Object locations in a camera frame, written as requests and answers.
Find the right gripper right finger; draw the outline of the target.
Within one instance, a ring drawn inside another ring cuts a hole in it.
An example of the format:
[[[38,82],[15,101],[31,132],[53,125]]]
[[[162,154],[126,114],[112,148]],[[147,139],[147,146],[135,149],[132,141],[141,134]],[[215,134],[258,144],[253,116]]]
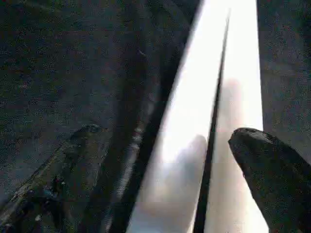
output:
[[[276,136],[237,128],[228,140],[271,233],[311,231],[311,166]]]

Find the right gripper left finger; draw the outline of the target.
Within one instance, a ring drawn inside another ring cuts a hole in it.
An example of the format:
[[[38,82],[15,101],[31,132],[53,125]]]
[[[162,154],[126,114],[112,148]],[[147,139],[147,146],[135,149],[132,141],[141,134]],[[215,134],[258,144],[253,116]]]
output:
[[[2,233],[76,233],[104,160],[105,130],[75,131],[0,206]]]

